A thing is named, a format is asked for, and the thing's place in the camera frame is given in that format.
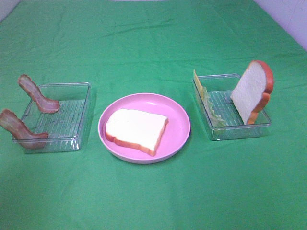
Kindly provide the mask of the yellow cheese slice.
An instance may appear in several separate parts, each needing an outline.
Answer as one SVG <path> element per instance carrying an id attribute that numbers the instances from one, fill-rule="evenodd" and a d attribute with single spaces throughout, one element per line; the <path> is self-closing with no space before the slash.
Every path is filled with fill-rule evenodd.
<path id="1" fill-rule="evenodd" d="M 204 99 L 204 87 L 202 86 L 198 75 L 196 74 L 196 70 L 193 70 L 193 78 L 194 78 L 194 82 L 196 85 L 196 88 L 199 92 L 200 98 L 203 100 Z"/>

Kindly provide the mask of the bread slice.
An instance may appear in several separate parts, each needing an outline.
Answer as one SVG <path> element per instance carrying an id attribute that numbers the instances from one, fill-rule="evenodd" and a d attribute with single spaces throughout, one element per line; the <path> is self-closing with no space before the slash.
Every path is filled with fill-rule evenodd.
<path id="1" fill-rule="evenodd" d="M 168 124 L 164 115 L 134 109 L 119 109 L 108 119 L 105 136 L 116 145 L 155 156 Z"/>
<path id="2" fill-rule="evenodd" d="M 270 67 L 254 60 L 241 76 L 231 99 L 245 125 L 254 124 L 273 91 L 274 78 Z"/>

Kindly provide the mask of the clear plastic tray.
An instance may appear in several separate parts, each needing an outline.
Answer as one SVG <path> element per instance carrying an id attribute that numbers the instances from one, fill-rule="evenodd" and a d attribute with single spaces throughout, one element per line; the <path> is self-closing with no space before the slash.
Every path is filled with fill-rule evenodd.
<path id="1" fill-rule="evenodd" d="M 16 139 L 14 143 L 43 144 L 39 149 L 25 148 L 25 153 L 77 151 L 81 148 L 83 137 L 88 126 L 88 114 L 91 104 L 91 84 L 54 83 L 39 85 L 42 94 L 47 98 L 59 101 L 59 110 L 53 114 L 39 111 L 36 103 L 30 101 L 21 120 L 35 134 L 48 133 L 43 139 Z"/>
<path id="2" fill-rule="evenodd" d="M 230 96 L 240 80 L 239 74 L 232 73 L 198 77 L 202 86 L 207 88 L 215 113 L 226 121 L 226 126 L 212 126 L 193 79 L 195 98 L 210 140 L 258 138 L 269 134 L 268 126 L 271 124 L 271 120 L 264 110 L 260 111 L 256 123 L 245 125 L 234 106 Z"/>

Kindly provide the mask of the green tablecloth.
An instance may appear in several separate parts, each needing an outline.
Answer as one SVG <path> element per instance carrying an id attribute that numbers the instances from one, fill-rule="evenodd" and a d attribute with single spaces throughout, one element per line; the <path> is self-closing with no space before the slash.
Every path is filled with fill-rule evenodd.
<path id="1" fill-rule="evenodd" d="M 211 141 L 193 72 L 242 73 L 266 62 L 268 135 Z M 252 0 L 22 1 L 0 24 L 0 107 L 22 115 L 37 84 L 90 82 L 79 151 L 26 154 L 0 132 L 3 230 L 304 230 L 307 54 Z M 191 133 L 172 158 L 122 161 L 97 133 L 104 109 L 136 92 L 166 95 Z"/>

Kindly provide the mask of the green lettuce leaf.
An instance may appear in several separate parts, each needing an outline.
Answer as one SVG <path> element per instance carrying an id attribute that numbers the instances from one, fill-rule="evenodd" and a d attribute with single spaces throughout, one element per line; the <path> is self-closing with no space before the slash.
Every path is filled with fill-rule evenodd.
<path id="1" fill-rule="evenodd" d="M 207 111 L 208 117 L 214 127 L 226 126 L 226 121 L 222 119 L 220 115 L 217 115 L 213 109 L 213 103 L 211 102 L 210 95 L 207 92 L 207 88 L 202 86 L 201 100 Z"/>

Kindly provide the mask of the left clear plastic tray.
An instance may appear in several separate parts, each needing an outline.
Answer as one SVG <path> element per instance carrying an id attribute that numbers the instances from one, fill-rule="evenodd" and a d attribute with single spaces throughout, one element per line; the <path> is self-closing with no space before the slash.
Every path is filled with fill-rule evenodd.
<path id="1" fill-rule="evenodd" d="M 47 98 L 59 101 L 59 110 L 53 114 L 39 111 L 36 103 L 30 101 L 21 120 L 35 134 L 48 133 L 43 139 L 16 139 L 14 143 L 43 144 L 39 149 L 25 148 L 25 153 L 77 151 L 81 148 L 83 137 L 88 126 L 88 114 L 91 104 L 91 84 L 54 83 L 39 85 L 42 94 Z"/>

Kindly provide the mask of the bacon strip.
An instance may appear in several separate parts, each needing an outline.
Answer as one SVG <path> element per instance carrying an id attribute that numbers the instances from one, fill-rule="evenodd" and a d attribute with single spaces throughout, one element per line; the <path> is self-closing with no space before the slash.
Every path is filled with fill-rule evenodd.
<path id="1" fill-rule="evenodd" d="M 28 75 L 22 74 L 18 78 L 18 84 L 36 103 L 40 112 L 53 114 L 59 110 L 59 101 L 45 97 Z"/>
<path id="2" fill-rule="evenodd" d="M 19 119 L 15 113 L 8 109 L 4 109 L 0 113 L 0 126 L 9 131 L 12 136 L 17 139 L 26 139 L 26 142 L 20 142 L 19 144 L 26 149 L 41 149 L 45 146 L 45 141 L 37 141 L 36 139 L 47 139 L 48 133 L 35 134 L 31 132 L 24 122 Z"/>

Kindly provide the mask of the pink round plate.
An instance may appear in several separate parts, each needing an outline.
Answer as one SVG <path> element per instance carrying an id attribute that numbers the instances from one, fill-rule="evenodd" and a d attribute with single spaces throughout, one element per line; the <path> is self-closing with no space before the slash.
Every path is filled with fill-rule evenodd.
<path id="1" fill-rule="evenodd" d="M 152 157 L 138 149 L 116 145 L 106 139 L 106 122 L 116 110 L 121 108 L 167 116 L 168 124 L 155 156 Z M 190 134 L 190 120 L 184 108 L 169 97 L 156 93 L 135 93 L 124 96 L 110 104 L 101 114 L 97 128 L 102 143 L 111 154 L 127 162 L 151 164 L 164 161 L 180 151 Z"/>

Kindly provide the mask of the right clear plastic tray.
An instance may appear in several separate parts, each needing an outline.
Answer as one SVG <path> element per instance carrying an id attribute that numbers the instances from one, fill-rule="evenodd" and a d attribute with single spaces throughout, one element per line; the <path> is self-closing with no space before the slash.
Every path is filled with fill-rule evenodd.
<path id="1" fill-rule="evenodd" d="M 256 123 L 245 125 L 234 106 L 230 96 L 240 80 L 239 74 L 232 73 L 198 77 L 202 86 L 207 88 L 215 113 L 226 121 L 226 126 L 212 126 L 193 79 L 195 98 L 210 140 L 258 138 L 269 134 L 268 126 L 271 124 L 271 120 L 264 110 L 260 111 Z"/>

